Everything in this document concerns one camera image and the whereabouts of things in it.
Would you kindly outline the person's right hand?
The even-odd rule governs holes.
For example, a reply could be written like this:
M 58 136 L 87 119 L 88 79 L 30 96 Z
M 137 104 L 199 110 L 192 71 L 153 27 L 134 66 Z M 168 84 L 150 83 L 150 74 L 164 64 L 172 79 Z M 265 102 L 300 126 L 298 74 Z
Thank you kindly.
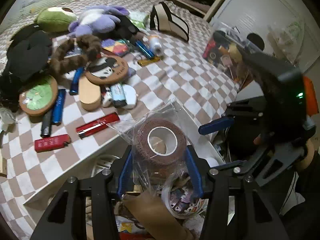
M 297 164 L 297 170 L 299 172 L 302 172 L 303 170 L 307 169 L 311 165 L 312 161 L 319 156 L 319 153 L 317 150 L 315 150 L 314 144 L 311 141 L 311 139 L 309 139 L 306 142 L 306 149 L 306 157 Z

